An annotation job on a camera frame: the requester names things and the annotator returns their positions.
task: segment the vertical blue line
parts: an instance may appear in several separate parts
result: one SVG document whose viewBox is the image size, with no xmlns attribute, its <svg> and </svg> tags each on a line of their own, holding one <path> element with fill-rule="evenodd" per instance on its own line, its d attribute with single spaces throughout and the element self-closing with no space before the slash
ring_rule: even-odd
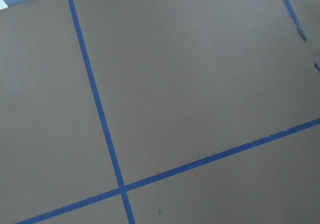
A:
<svg viewBox="0 0 320 224">
<path fill-rule="evenodd" d="M 120 189 L 120 193 L 121 193 L 122 200 L 123 200 L 123 203 L 124 203 L 124 208 L 125 208 L 125 211 L 126 211 L 126 214 L 127 214 L 127 218 L 128 218 L 129 224 L 135 224 L 135 219 L 134 219 L 133 212 L 132 212 L 132 209 L 131 209 L 131 205 L 130 205 L 130 202 L 129 202 L 128 194 L 127 194 L 127 191 L 126 191 L 126 188 L 125 188 L 126 186 L 124 184 L 124 179 L 122 177 L 122 173 L 121 173 L 121 170 L 120 170 L 119 162 L 118 162 L 117 155 L 116 155 L 116 152 L 115 152 L 115 149 L 114 149 L 115 147 L 114 147 L 112 139 L 111 139 L 110 131 L 109 131 L 108 124 L 107 124 L 107 121 L 106 121 L 106 116 L 105 116 L 105 113 L 104 113 L 104 110 L 103 110 L 103 107 L 102 107 L 102 103 L 101 103 L 100 96 L 99 96 L 99 93 L 98 93 L 98 88 L 96 86 L 94 73 L 93 73 L 92 68 L 91 68 L 91 63 L 90 63 L 90 59 L 89 59 L 89 56 L 88 56 L 87 49 L 85 47 L 86 46 L 85 45 L 85 40 L 84 40 L 84 37 L 82 35 L 82 31 L 81 31 L 81 27 L 80 27 L 77 11 L 75 9 L 75 3 L 74 3 L 74 0 L 68 0 L 68 2 L 69 2 L 69 7 L 70 7 L 72 19 L 74 21 L 73 22 L 74 23 L 74 28 L 75 28 L 75 31 L 77 33 L 77 38 L 78 38 L 78 41 L 79 41 L 82 57 L 84 59 L 85 69 L 87 70 L 86 72 L 88 74 L 88 78 L 89 78 L 92 94 L 94 96 L 95 105 L 97 107 L 96 109 L 98 111 L 98 115 L 99 115 L 99 119 L 100 119 L 100 122 L 101 122 L 101 126 L 102 126 L 102 129 L 104 131 L 103 133 L 105 135 L 104 137 L 105 137 L 105 141 L 106 141 L 109 153 L 110 153 L 113 169 L 115 170 L 114 172 L 116 174 L 115 176 L 116 176 L 116 180 L 117 180 L 118 185 L 119 185 L 119 189 Z"/>
<path fill-rule="evenodd" d="M 308 38 L 305 35 L 305 32 L 304 32 L 304 30 L 303 30 L 303 28 L 302 28 L 302 26 L 301 26 L 301 24 L 300 24 L 300 22 L 299 22 L 299 20 L 298 20 L 298 18 L 296 16 L 295 12 L 294 12 L 294 10 L 293 10 L 289 0 L 282 0 L 282 1 L 284 3 L 285 7 L 287 8 L 291 18 L 293 18 L 293 20 L 295 21 L 294 23 L 295 23 L 296 27 L 298 28 L 299 35 L 303 38 L 303 40 L 305 42 L 307 42 Z"/>
</svg>

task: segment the blue line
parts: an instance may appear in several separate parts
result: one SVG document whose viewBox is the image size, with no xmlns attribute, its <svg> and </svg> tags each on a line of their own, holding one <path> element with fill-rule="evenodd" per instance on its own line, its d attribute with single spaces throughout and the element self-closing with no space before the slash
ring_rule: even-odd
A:
<svg viewBox="0 0 320 224">
<path fill-rule="evenodd" d="M 69 2 L 69 7 L 70 7 L 72 19 L 74 21 L 73 22 L 74 23 L 74 28 L 75 28 L 75 31 L 77 33 L 79 45 L 80 45 L 80 48 L 81 48 L 82 57 L 84 59 L 84 65 L 85 65 L 85 68 L 87 70 L 86 72 L 88 74 L 89 82 L 90 82 L 92 93 L 93 93 L 93 96 L 94 96 L 95 105 L 97 107 L 96 109 L 97 109 L 98 114 L 99 114 L 101 126 L 102 126 L 102 129 L 104 131 L 103 133 L 105 135 L 104 136 L 105 137 L 105 141 L 106 141 L 106 144 L 108 146 L 108 150 L 109 150 L 109 153 L 110 153 L 110 157 L 111 157 L 113 168 L 115 170 L 114 171 L 115 174 L 116 174 L 115 176 L 117 177 L 116 180 L 118 182 L 119 189 L 120 189 L 121 196 L 122 196 L 122 200 L 124 202 L 124 208 L 125 208 L 125 211 L 126 211 L 126 214 L 127 214 L 127 217 L 128 217 L 129 224 L 135 224 L 135 219 L 133 217 L 133 212 L 132 212 L 132 209 L 131 209 L 131 206 L 130 206 L 130 202 L 129 202 L 129 199 L 128 199 L 128 194 L 127 194 L 127 191 L 126 191 L 126 188 L 125 188 L 125 184 L 124 184 L 124 179 L 123 179 L 122 174 L 121 174 L 119 162 L 118 162 L 117 155 L 116 155 L 116 152 L 115 152 L 115 149 L 114 149 L 114 145 L 113 145 L 113 142 L 112 142 L 112 139 L 111 139 L 110 131 L 109 131 L 109 128 L 108 128 L 108 125 L 107 125 L 106 116 L 105 116 L 105 113 L 104 113 L 104 110 L 103 110 L 103 107 L 102 107 L 102 103 L 101 103 L 100 96 L 99 96 L 99 93 L 98 93 L 98 88 L 96 86 L 94 73 L 93 73 L 92 68 L 91 68 L 90 59 L 89 59 L 89 56 L 88 56 L 87 49 L 85 47 L 86 46 L 85 45 L 85 40 L 84 40 L 84 37 L 82 35 L 82 31 L 81 31 L 81 27 L 80 27 L 77 11 L 75 9 L 75 3 L 74 3 L 74 0 L 68 0 L 68 2 Z"/>
<path fill-rule="evenodd" d="M 319 66 L 317 63 L 315 63 L 314 66 L 315 66 L 316 69 L 320 72 L 320 66 Z"/>
<path fill-rule="evenodd" d="M 295 21 L 294 23 L 295 23 L 296 27 L 298 28 L 299 35 L 303 38 L 303 40 L 304 40 L 305 42 L 307 42 L 307 41 L 308 41 L 308 38 L 307 38 L 307 36 L 305 35 L 305 32 L 304 32 L 304 30 L 303 30 L 303 28 L 302 28 L 302 26 L 301 26 L 301 24 L 300 24 L 300 22 L 299 22 L 299 20 L 298 20 L 298 18 L 297 18 L 297 16 L 296 16 L 295 12 L 294 12 L 294 10 L 293 10 L 293 8 L 292 8 L 289 0 L 283 0 L 283 3 L 284 3 L 284 5 L 285 5 L 285 7 L 287 8 L 290 16 L 291 16 L 291 17 L 293 18 L 293 20 Z"/>
<path fill-rule="evenodd" d="M 255 140 L 255 141 L 253 141 L 251 143 L 240 145 L 238 147 L 235 147 L 235 148 L 220 152 L 218 154 L 215 154 L 215 155 L 212 155 L 212 156 L 209 156 L 209 157 L 206 157 L 206 158 L 191 162 L 191 163 L 186 164 L 186 165 L 182 165 L 180 167 L 165 171 L 163 173 L 160 173 L 160 174 L 148 177 L 148 178 L 145 178 L 143 180 L 136 181 L 134 183 L 126 185 L 125 189 L 126 189 L 126 191 L 137 189 L 139 187 L 151 184 L 153 182 L 168 178 L 168 177 L 173 176 L 173 175 L 180 174 L 180 173 L 185 172 L 187 170 L 194 169 L 196 167 L 211 163 L 213 161 L 228 157 L 230 155 L 237 154 L 239 152 L 254 148 L 254 147 L 259 146 L 259 145 L 266 144 L 268 142 L 271 142 L 271 141 L 286 137 L 288 135 L 295 134 L 297 132 L 309 129 L 309 128 L 317 126 L 317 125 L 320 125 L 320 118 L 315 119 L 315 120 L 310 121 L 310 122 L 307 122 L 305 124 L 298 125 L 296 127 L 290 128 L 290 129 L 288 129 L 286 131 L 282 131 L 282 132 L 279 132 L 279 133 L 276 133 L 276 134 L 261 138 L 259 140 Z M 61 215 L 63 213 L 66 213 L 66 212 L 69 212 L 69 211 L 72 211 L 72 210 L 75 210 L 75 209 L 78 209 L 78 208 L 81 208 L 81 207 L 84 207 L 86 205 L 93 204 L 93 203 L 98 202 L 100 200 L 104 200 L 104 199 L 110 198 L 110 197 L 118 195 L 118 194 L 121 194 L 121 190 L 120 189 L 114 189 L 114 190 L 102 193 L 100 195 L 96 195 L 94 197 L 91 197 L 91 198 L 76 202 L 74 204 L 67 205 L 65 207 L 62 207 L 62 208 L 47 212 L 45 214 L 42 214 L 42 215 L 39 215 L 39 216 L 30 218 L 30 219 L 27 219 L 27 220 L 18 222 L 17 224 L 36 223 L 36 222 L 39 222 L 39 221 L 42 221 L 42 220 L 45 220 L 45 219 L 48 219 L 48 218 L 51 218 L 51 217 L 54 217 L 54 216 L 57 216 L 57 215 Z"/>
<path fill-rule="evenodd" d="M 212 155 L 212 156 L 209 156 L 209 157 L 206 157 L 206 158 L 191 162 L 191 163 L 186 164 L 186 165 L 179 166 L 177 168 L 174 168 L 174 169 L 165 171 L 163 173 L 160 173 L 160 174 L 145 178 L 143 180 L 136 181 L 134 183 L 131 183 L 131 184 L 127 185 L 126 189 L 127 189 L 127 191 L 130 191 L 130 190 L 142 187 L 144 185 L 148 185 L 150 183 L 153 183 L 153 182 L 168 178 L 168 177 L 173 176 L 173 175 L 180 174 L 180 173 L 185 172 L 187 170 L 194 169 L 196 167 L 208 164 L 208 163 L 216 161 L 216 160 L 220 160 L 222 158 L 228 157 L 230 155 L 237 154 L 239 152 L 254 148 L 256 146 L 266 144 L 268 142 L 283 138 L 285 136 L 297 133 L 299 131 L 311 128 L 311 127 L 319 125 L 319 124 L 320 124 L 320 118 L 316 119 L 316 120 L 313 120 L 313 121 L 310 121 L 310 122 L 307 122 L 305 124 L 298 125 L 296 127 L 290 128 L 290 129 L 288 129 L 286 131 L 282 131 L 282 132 L 279 132 L 279 133 L 276 133 L 276 134 L 261 138 L 259 140 L 255 140 L 254 142 L 250 142 L 250 143 L 247 143 L 247 144 L 244 144 L 244 145 L 240 145 L 238 147 L 235 147 L 235 148 L 220 152 L 218 154 L 215 154 L 215 155 Z"/>
<path fill-rule="evenodd" d="M 20 222 L 17 222 L 16 224 L 37 223 L 37 222 L 40 222 L 40 221 L 55 217 L 57 215 L 61 215 L 61 214 L 67 213 L 69 211 L 76 210 L 76 209 L 79 209 L 81 207 L 96 203 L 98 201 L 105 200 L 107 198 L 110 198 L 110 197 L 113 197 L 113 196 L 119 195 L 119 194 L 120 194 L 120 190 L 119 189 L 114 189 L 114 190 L 111 190 L 111 191 L 108 191 L 108 192 L 105 192 L 105 193 L 90 197 L 88 199 L 81 200 L 81 201 L 75 202 L 73 204 L 66 205 L 64 207 L 49 211 L 47 213 L 44 213 L 44 214 L 29 218 L 29 219 L 26 219 L 26 220 L 23 220 L 23 221 L 20 221 Z"/>
</svg>

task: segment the gray floor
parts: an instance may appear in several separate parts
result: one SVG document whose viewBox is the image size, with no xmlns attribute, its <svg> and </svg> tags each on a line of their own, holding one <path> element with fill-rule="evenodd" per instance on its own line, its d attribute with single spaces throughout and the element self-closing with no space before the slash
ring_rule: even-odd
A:
<svg viewBox="0 0 320 224">
<path fill-rule="evenodd" d="M 320 117 L 320 0 L 74 0 L 125 184 Z M 117 188 L 67 0 L 0 11 L 0 223 Z M 320 128 L 128 192 L 136 223 L 319 223 Z M 43 223 L 127 223 L 107 200 Z"/>
</svg>

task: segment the tiled floor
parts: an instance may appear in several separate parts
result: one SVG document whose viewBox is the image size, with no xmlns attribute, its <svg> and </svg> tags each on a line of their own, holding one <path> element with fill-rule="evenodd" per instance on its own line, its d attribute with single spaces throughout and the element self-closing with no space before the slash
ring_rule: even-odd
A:
<svg viewBox="0 0 320 224">
<path fill-rule="evenodd" d="M 320 117 L 320 0 L 290 1 L 306 43 L 282 0 L 74 0 L 125 184 Z M 0 30 L 0 222 L 118 188 L 68 0 Z M 135 222 L 318 223 L 319 130 L 128 191 Z M 43 223 L 128 219 L 117 195 Z"/>
</svg>

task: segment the blue tape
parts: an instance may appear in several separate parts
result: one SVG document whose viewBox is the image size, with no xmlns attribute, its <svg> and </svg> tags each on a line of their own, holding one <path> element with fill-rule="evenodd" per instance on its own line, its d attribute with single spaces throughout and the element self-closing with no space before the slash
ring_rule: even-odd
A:
<svg viewBox="0 0 320 224">
<path fill-rule="evenodd" d="M 302 28 L 302 26 L 301 26 L 301 24 L 300 24 L 300 22 L 299 22 L 299 20 L 298 20 L 298 18 L 296 16 L 295 12 L 294 12 L 294 10 L 293 10 L 289 0 L 283 0 L 283 3 L 285 5 L 285 7 L 287 8 L 291 18 L 293 18 L 293 20 L 295 21 L 294 23 L 295 23 L 296 27 L 298 28 L 299 35 L 303 38 L 303 40 L 305 42 L 307 42 L 308 38 L 306 37 L 305 32 L 304 32 L 304 30 L 303 30 L 303 28 Z"/>
<path fill-rule="evenodd" d="M 174 168 L 174 169 L 165 171 L 163 173 L 148 177 L 146 179 L 136 181 L 134 183 L 131 183 L 131 184 L 127 185 L 126 189 L 127 189 L 127 191 L 129 191 L 129 190 L 133 190 L 133 189 L 142 187 L 144 185 L 151 184 L 153 182 L 168 178 L 168 177 L 173 176 L 173 175 L 180 174 L 180 173 L 185 172 L 187 170 L 194 169 L 196 167 L 208 164 L 208 163 L 216 161 L 216 160 L 220 160 L 220 159 L 225 158 L 227 156 L 237 154 L 239 152 L 254 148 L 256 146 L 266 144 L 268 142 L 283 138 L 285 136 L 297 133 L 299 131 L 311 128 L 311 127 L 319 125 L 319 124 L 320 124 L 320 118 L 316 119 L 316 120 L 313 120 L 313 121 L 310 121 L 310 122 L 307 122 L 305 124 L 290 128 L 290 129 L 288 129 L 286 131 L 282 131 L 282 132 L 279 132 L 279 133 L 276 133 L 276 134 L 261 138 L 259 140 L 255 140 L 254 142 L 250 142 L 250 143 L 247 143 L 247 144 L 244 144 L 244 145 L 241 145 L 241 146 L 238 146 L 238 147 L 235 147 L 235 148 L 220 152 L 218 154 L 215 154 L 215 155 L 212 155 L 212 156 L 209 156 L 209 157 L 206 157 L 206 158 L 191 162 L 189 164 L 179 166 L 177 168 Z"/>
<path fill-rule="evenodd" d="M 315 66 L 316 69 L 319 70 L 319 72 L 320 72 L 320 66 L 319 66 L 317 63 L 315 63 L 314 66 Z"/>
<path fill-rule="evenodd" d="M 113 196 L 119 195 L 119 194 L 120 194 L 120 190 L 119 189 L 114 189 L 114 190 L 111 190 L 111 191 L 108 191 L 108 192 L 105 192 L 105 193 L 90 197 L 88 199 L 81 200 L 81 201 L 75 202 L 73 204 L 66 205 L 64 207 L 49 211 L 47 213 L 32 217 L 30 219 L 26 219 L 26 220 L 17 222 L 16 224 L 37 223 L 37 222 L 40 222 L 40 221 L 55 217 L 57 215 L 61 215 L 61 214 L 67 213 L 69 211 L 76 210 L 76 209 L 79 209 L 79 208 L 87 206 L 87 205 L 91 205 L 93 203 L 99 202 L 101 200 L 105 200 L 107 198 L 110 198 L 110 197 L 113 197 Z"/>
<path fill-rule="evenodd" d="M 105 141 L 106 141 L 106 144 L 108 146 L 109 153 L 110 153 L 113 169 L 115 170 L 114 172 L 116 174 L 115 175 L 116 176 L 116 180 L 118 182 L 119 189 L 120 189 L 121 196 L 122 196 L 122 200 L 124 202 L 124 208 L 125 208 L 125 211 L 126 211 L 126 214 L 127 214 L 127 217 L 128 217 L 129 224 L 135 224 L 135 219 L 133 217 L 133 212 L 132 212 L 132 209 L 131 209 L 131 206 L 130 206 L 130 202 L 129 202 L 129 199 L 128 199 L 128 194 L 127 194 L 127 191 L 126 191 L 126 188 L 125 188 L 125 184 L 124 184 L 124 179 L 122 177 L 120 166 L 119 166 L 119 162 L 118 162 L 117 155 L 116 155 L 116 152 L 115 152 L 115 149 L 114 149 L 115 147 L 114 147 L 112 139 L 111 139 L 109 127 L 108 127 L 108 124 L 107 124 L 107 121 L 106 121 L 107 119 L 106 119 L 106 116 L 105 116 L 105 113 L 104 113 L 104 110 L 103 110 L 103 107 L 102 107 L 102 103 L 101 103 L 100 96 L 99 96 L 99 93 L 98 93 L 98 88 L 96 86 L 96 81 L 95 81 L 94 73 L 92 71 L 92 67 L 91 67 L 89 56 L 88 56 L 87 48 L 85 47 L 86 46 L 85 45 L 85 40 L 84 40 L 83 35 L 82 35 L 82 31 L 81 31 L 81 27 L 80 27 L 77 11 L 75 9 L 75 3 L 74 3 L 74 0 L 68 0 L 68 2 L 69 2 L 69 7 L 70 7 L 72 19 L 74 21 L 73 22 L 74 23 L 74 28 L 75 28 L 75 31 L 77 33 L 77 38 L 78 38 L 80 49 L 81 49 L 81 52 L 82 52 L 82 57 L 84 59 L 85 69 L 87 70 L 86 72 L 87 72 L 87 75 L 88 75 L 88 78 L 89 78 L 89 82 L 90 82 L 90 86 L 91 86 L 91 90 L 92 90 L 92 93 L 93 93 L 93 96 L 94 96 L 95 105 L 97 107 L 96 109 L 98 111 L 100 123 L 101 123 L 102 129 L 104 131 L 103 133 L 105 135 L 104 136 L 105 137 Z"/>
</svg>

